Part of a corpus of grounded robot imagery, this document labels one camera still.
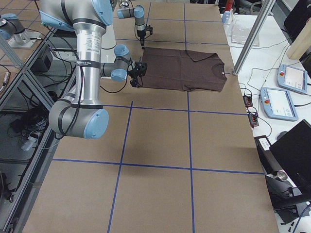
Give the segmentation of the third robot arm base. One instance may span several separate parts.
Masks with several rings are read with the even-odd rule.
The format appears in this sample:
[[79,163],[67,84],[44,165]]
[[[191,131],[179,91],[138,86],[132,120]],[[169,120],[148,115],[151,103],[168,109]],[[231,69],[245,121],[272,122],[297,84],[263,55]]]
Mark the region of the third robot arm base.
[[15,49],[30,49],[36,41],[37,36],[32,39],[31,35],[25,30],[19,18],[13,13],[0,16],[0,36]]

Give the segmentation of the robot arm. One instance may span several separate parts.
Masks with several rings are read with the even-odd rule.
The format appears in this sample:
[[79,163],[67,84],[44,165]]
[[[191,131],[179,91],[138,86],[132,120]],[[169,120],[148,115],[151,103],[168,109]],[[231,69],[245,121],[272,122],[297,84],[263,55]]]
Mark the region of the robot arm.
[[135,19],[135,31],[136,38],[140,41],[142,49],[145,49],[146,32],[153,33],[153,28],[145,23],[145,11],[143,6],[133,6],[130,0],[121,0],[119,3],[119,9],[117,10],[117,16],[119,19],[134,18]]
[[109,122],[108,111],[99,100],[101,77],[138,87],[147,64],[136,62],[122,44],[114,47],[112,63],[101,61],[102,37],[113,23],[108,0],[43,0],[40,16],[47,26],[75,32],[77,36],[75,86],[55,102],[49,113],[55,138],[100,138]]

